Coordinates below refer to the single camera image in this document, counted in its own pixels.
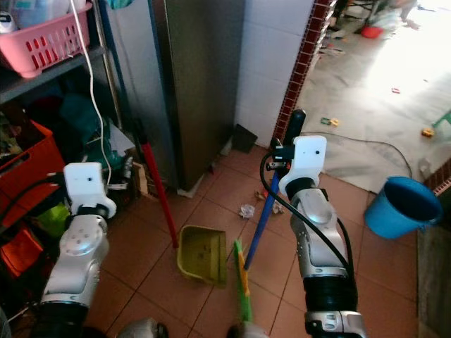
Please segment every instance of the refrigerator door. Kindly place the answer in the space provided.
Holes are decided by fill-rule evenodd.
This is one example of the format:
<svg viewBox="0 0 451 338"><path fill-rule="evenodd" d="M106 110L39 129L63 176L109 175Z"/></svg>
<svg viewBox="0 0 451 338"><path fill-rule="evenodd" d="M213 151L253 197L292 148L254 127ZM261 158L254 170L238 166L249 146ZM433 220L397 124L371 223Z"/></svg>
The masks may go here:
<svg viewBox="0 0 451 338"><path fill-rule="evenodd" d="M245 0L153 0L178 181L189 190L233 132Z"/></svg>

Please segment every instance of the concrete floor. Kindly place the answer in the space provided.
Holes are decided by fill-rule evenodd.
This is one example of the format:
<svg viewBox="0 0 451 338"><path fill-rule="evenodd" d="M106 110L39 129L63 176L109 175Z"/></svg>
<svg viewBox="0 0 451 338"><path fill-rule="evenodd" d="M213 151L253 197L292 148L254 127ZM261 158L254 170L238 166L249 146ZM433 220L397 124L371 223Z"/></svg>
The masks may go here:
<svg viewBox="0 0 451 338"><path fill-rule="evenodd" d="M451 12L413 10L410 18L421 25L419 31L401 25L391 39L349 34L344 40L333 40L345 53L321 57L298 106L307 111L305 132L389 142L406 156L413 177L423 180L418 169L421 158L440 152L433 156L432 166L438 167L451 156L449 144L440 146L451 141L446 122L432 139L420 134L451 109L451 46L446 29ZM400 94L392 93L392 88ZM322 117L337 118L341 124L322 125ZM332 176L378 192L387 176L409 174L402 157L389 146L327 138L325 171Z"/></svg>

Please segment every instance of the black handle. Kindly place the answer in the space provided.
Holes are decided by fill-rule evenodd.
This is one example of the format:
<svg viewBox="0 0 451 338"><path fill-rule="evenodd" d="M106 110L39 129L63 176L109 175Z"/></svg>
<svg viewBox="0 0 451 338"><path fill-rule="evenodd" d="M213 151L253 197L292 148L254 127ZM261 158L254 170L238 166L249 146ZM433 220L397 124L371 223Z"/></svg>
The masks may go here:
<svg viewBox="0 0 451 338"><path fill-rule="evenodd" d="M288 123L287 132L283 139L283 145L289 146L295 137L301 134L302 125L304 124L306 113L303 109L296 109L291 114L290 122Z"/></svg>

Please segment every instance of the metal shelf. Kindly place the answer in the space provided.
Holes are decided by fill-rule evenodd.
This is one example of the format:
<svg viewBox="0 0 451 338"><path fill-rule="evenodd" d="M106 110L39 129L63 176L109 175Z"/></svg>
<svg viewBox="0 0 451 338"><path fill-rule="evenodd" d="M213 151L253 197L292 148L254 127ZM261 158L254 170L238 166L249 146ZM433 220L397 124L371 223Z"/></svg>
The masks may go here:
<svg viewBox="0 0 451 338"><path fill-rule="evenodd" d="M88 51L88 54L91 59L96 58L105 54L105 48L102 46L93 47ZM44 70L41 75L31 79L24 79L11 70L0 68L0 104L4 104L45 82L53 80L85 62L85 57L82 54L78 54L74 58Z"/></svg>

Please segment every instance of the orange crate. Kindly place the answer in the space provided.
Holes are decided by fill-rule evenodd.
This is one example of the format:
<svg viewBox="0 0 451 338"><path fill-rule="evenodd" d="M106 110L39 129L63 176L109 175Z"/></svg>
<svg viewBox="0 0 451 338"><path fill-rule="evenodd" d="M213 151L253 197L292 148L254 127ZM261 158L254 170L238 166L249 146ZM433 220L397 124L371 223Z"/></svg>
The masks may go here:
<svg viewBox="0 0 451 338"><path fill-rule="evenodd" d="M53 133L34 121L32 123L45 138L0 167L0 214L9 201L26 187L46 178L48 173L63 171L64 161ZM8 212L1 225L11 226L56 189L58 187L50 184L31 189Z"/></svg>

